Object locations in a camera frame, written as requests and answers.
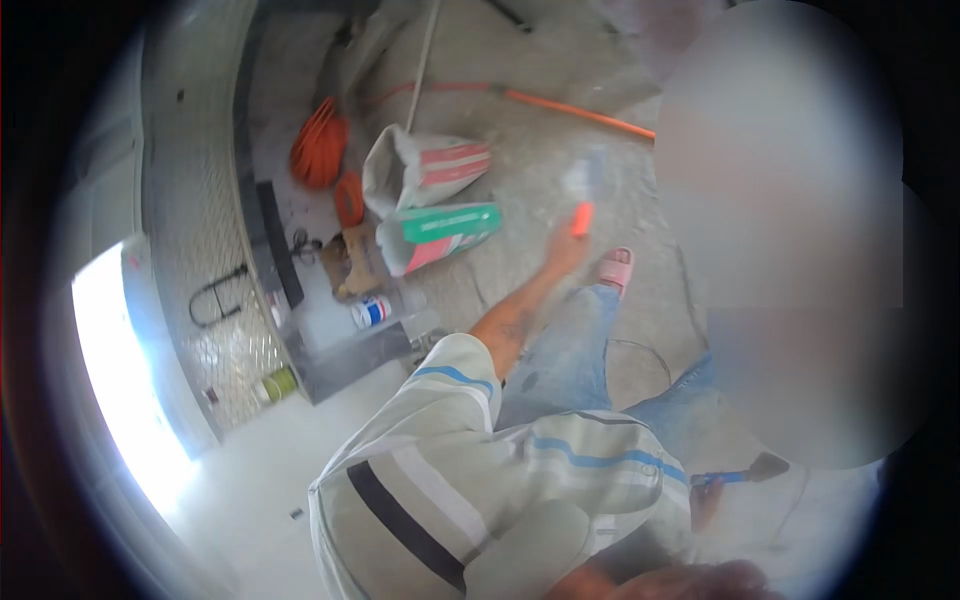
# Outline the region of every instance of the foot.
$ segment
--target foot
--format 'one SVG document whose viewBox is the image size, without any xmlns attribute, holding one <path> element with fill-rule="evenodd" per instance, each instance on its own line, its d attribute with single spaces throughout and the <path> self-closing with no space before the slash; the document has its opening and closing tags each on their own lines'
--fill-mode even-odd
<svg viewBox="0 0 960 600">
<path fill-rule="evenodd" d="M 629 248 L 614 248 L 600 261 L 599 283 L 616 290 L 623 298 L 634 270 L 634 253 Z"/>
</svg>

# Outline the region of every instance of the hand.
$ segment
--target hand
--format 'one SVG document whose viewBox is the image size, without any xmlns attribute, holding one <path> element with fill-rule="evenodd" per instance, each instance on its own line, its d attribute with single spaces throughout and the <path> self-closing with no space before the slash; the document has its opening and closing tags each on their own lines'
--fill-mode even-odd
<svg viewBox="0 0 960 600">
<path fill-rule="evenodd" d="M 690 529 L 694 533 L 707 527 L 720 506 L 723 482 L 714 479 L 707 486 L 694 486 L 690 490 Z"/>
<path fill-rule="evenodd" d="M 553 232 L 550 233 L 543 270 L 552 276 L 567 276 L 584 261 L 589 247 L 589 233 L 579 237 L 574 236 L 570 232 L 570 218 L 564 217 L 557 222 Z"/>
<path fill-rule="evenodd" d="M 604 600 L 783 600 L 748 561 L 668 566 L 631 579 Z"/>
</svg>

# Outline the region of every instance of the pink slide sandal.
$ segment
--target pink slide sandal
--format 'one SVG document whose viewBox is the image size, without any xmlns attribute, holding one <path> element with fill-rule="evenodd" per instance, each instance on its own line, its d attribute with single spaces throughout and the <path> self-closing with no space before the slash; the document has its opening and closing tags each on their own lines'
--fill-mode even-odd
<svg viewBox="0 0 960 600">
<path fill-rule="evenodd" d="M 630 258 L 627 262 L 620 262 L 616 259 L 618 252 L 626 252 Z M 600 260 L 600 281 L 613 283 L 620 286 L 620 299 L 627 293 L 627 284 L 630 283 L 630 277 L 634 273 L 634 251 L 629 248 L 614 248 L 604 254 Z"/>
</svg>

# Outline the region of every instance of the blue tool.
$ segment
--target blue tool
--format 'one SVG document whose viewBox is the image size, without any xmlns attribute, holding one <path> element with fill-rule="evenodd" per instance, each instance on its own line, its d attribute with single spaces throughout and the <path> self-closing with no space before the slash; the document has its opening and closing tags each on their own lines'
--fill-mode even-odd
<svg viewBox="0 0 960 600">
<path fill-rule="evenodd" d="M 754 463 L 747 470 L 691 475 L 690 485 L 693 487 L 708 486 L 710 482 L 717 479 L 725 484 L 741 481 L 766 481 L 771 477 L 786 473 L 789 469 L 790 463 L 779 456 L 774 456 L 770 452 L 760 452 L 760 455 L 756 457 Z"/>
</svg>

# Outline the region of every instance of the light blue jeans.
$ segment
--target light blue jeans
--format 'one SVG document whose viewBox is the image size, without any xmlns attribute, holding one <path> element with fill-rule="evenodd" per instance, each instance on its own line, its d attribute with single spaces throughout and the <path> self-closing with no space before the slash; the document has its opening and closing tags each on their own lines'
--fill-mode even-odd
<svg viewBox="0 0 960 600">
<path fill-rule="evenodd" d="M 569 411 L 613 410 L 607 394 L 607 340 L 619 305 L 616 290 L 607 285 L 573 290 L 507 377 L 495 429 Z M 708 351 L 666 392 L 621 412 L 643 421 L 685 465 L 720 412 L 713 379 Z"/>
</svg>

